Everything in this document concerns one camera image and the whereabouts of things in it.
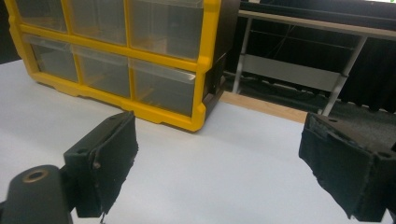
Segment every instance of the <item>table surface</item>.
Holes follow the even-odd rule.
[[[67,149],[121,112],[35,83],[21,61],[0,65],[0,106],[0,201],[15,175],[63,166]],[[224,102],[198,133],[137,119],[140,149],[106,223],[358,223],[299,159],[303,126]]]

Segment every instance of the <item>metal rod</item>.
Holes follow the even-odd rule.
[[[235,81],[233,82],[233,93],[237,93],[239,89],[239,81],[244,67],[245,54],[247,53],[248,37],[250,35],[252,20],[251,18],[247,19],[247,29],[245,30],[244,42],[242,44],[241,54],[239,55],[238,66],[236,67]]]
[[[326,104],[326,107],[324,108],[323,112],[321,113],[324,116],[329,116],[330,111],[332,110],[332,107],[334,106],[335,102],[338,99],[338,95],[341,92],[341,89],[343,89],[344,85],[347,82],[347,78],[349,77],[349,73],[352,70],[353,64],[355,64],[356,60],[359,57],[359,54],[361,53],[361,50],[363,49],[364,43],[366,43],[367,36],[361,36],[359,38],[359,43],[354,48],[352,55],[349,58],[349,61],[347,62],[343,72],[341,73],[341,76],[337,79],[337,81],[334,84],[334,87],[332,89],[332,94],[330,95],[329,102]]]

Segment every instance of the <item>plastic drawer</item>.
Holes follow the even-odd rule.
[[[69,0],[74,34],[126,45],[123,0]]]
[[[61,0],[17,0],[23,23],[66,33]]]
[[[126,98],[131,97],[128,59],[117,54],[73,46],[83,84]]]
[[[31,44],[40,72],[78,81],[70,44],[37,35],[24,35],[23,41]]]
[[[196,60],[203,22],[203,0],[129,0],[131,46]]]
[[[137,101],[191,115],[195,74],[136,59],[130,60],[129,65],[134,70]]]

